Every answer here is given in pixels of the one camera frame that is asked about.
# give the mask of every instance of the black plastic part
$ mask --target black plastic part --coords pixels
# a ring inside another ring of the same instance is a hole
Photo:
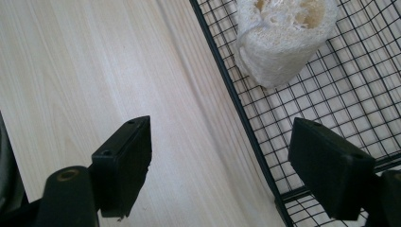
[[[128,216],[151,160],[150,117],[126,122],[93,155],[97,207],[105,218]]]
[[[330,218],[357,219],[373,157],[325,126],[295,118],[288,159]]]
[[[41,200],[29,203],[15,211],[11,211],[0,217],[1,227],[28,227],[33,226],[38,215]]]
[[[98,226],[91,178],[86,167],[67,167],[47,179],[35,226]]]
[[[401,226],[401,171],[389,170],[381,176],[380,200],[390,226]]]

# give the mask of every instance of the light wooden surface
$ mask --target light wooden surface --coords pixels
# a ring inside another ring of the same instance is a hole
[[[145,186],[102,226],[283,225],[189,1],[1,0],[0,110],[31,201],[150,115]]]

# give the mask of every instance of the black wire basket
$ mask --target black wire basket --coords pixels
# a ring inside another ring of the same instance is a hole
[[[295,117],[322,123],[376,158],[401,166],[401,1],[338,0],[328,39],[288,85],[265,90],[235,65],[236,0],[190,0],[287,226],[362,226],[330,219],[288,161]]]

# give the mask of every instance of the wood grain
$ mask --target wood grain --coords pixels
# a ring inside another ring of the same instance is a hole
[[[31,201],[151,116],[131,216],[102,226],[280,226],[188,1],[0,1],[0,109]]]

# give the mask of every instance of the wire grid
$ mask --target wire grid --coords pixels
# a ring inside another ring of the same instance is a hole
[[[391,168],[400,170],[401,166]],[[302,197],[298,200],[286,203],[286,208],[294,226],[364,226],[368,213],[361,211],[357,221],[334,220],[328,217],[323,207],[315,200],[313,195]]]
[[[282,195],[304,186],[288,161],[294,117],[324,124],[380,161],[380,171],[400,164],[400,1],[338,0],[332,38],[289,84],[269,90],[235,65],[236,1],[198,3]]]

